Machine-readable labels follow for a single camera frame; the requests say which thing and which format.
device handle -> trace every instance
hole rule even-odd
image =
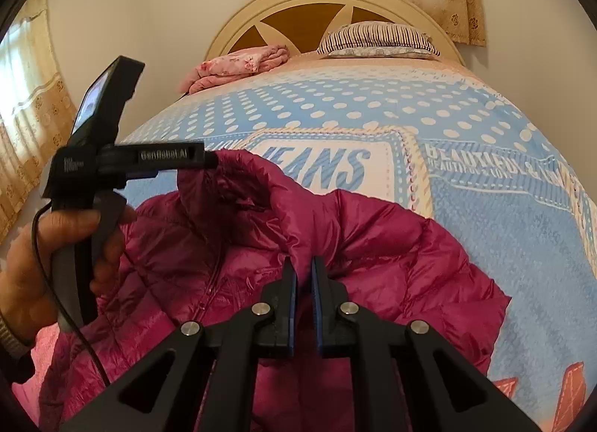
[[[97,318],[96,297],[89,288],[93,280],[93,267],[102,254],[106,239],[116,228],[125,206],[126,199],[110,190],[95,194],[93,200],[83,198],[52,202],[52,211],[93,208],[101,214],[100,224],[90,238],[62,247],[52,254],[52,286],[78,327]],[[61,331],[73,331],[62,313],[59,313],[58,325]]]

striped pillowcase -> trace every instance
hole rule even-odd
[[[356,22],[332,31],[322,38],[317,52],[328,54],[338,49],[376,46],[405,46],[440,55],[427,34],[407,24],[383,21]]]

magenta puffer jacket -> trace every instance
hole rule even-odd
[[[428,321],[486,373],[509,298],[433,220],[398,204],[305,190],[273,163],[221,150],[215,171],[179,171],[124,227],[132,263],[84,329],[111,380],[188,320],[227,320],[255,303],[290,256],[298,274],[296,356],[259,366],[252,430],[354,430],[348,359],[316,355],[312,256],[354,302],[406,324]],[[41,392],[41,428],[56,431],[103,389],[89,354],[61,334]]]

bed headboard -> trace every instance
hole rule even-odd
[[[205,55],[285,44],[291,56],[314,51],[324,34],[360,21],[410,24],[428,34],[442,56],[464,64],[444,30],[406,0],[252,0],[220,29]]]

small screen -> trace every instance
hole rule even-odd
[[[104,86],[106,85],[106,81],[110,76],[110,72],[112,70],[106,70],[103,75],[101,75],[96,82],[91,85],[91,88],[87,90],[85,94],[85,98],[83,99],[83,103],[81,104],[81,108],[79,108],[79,113],[76,116],[75,126],[73,127],[73,133],[82,126],[86,121],[88,121],[91,116],[96,112],[97,104],[100,101],[101,93],[104,90]]]

